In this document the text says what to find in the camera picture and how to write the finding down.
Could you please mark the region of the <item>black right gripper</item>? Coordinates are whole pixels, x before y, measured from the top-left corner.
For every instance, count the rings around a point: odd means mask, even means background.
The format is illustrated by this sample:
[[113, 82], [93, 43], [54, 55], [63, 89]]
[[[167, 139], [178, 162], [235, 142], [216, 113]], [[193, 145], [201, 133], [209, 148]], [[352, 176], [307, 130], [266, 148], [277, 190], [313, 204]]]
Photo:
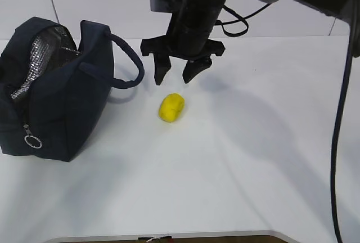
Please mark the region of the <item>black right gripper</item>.
[[[142, 55], [154, 54], [154, 79], [157, 86], [161, 85], [171, 68], [170, 55], [183, 59], [200, 56], [225, 1], [183, 0], [181, 9], [171, 13], [166, 35], [141, 41]], [[182, 74], [184, 82], [189, 83], [211, 65], [210, 56], [188, 60]]]

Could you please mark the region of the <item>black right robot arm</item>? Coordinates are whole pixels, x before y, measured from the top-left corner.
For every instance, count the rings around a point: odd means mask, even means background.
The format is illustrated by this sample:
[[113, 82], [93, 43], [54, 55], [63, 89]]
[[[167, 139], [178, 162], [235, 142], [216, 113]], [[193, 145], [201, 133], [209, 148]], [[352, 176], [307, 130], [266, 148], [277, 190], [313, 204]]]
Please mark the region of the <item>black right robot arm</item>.
[[[259, 1], [271, 4], [279, 0]], [[352, 56], [359, 56], [359, 0], [293, 1], [347, 23], [354, 30]], [[225, 3], [226, 0], [150, 0], [151, 11], [171, 14], [165, 35], [141, 42], [142, 55], [154, 57], [157, 85], [170, 70], [171, 57], [186, 60], [183, 80], [188, 83], [211, 67], [212, 55], [223, 54], [224, 45], [209, 37], [213, 28], [220, 24], [218, 17]]]

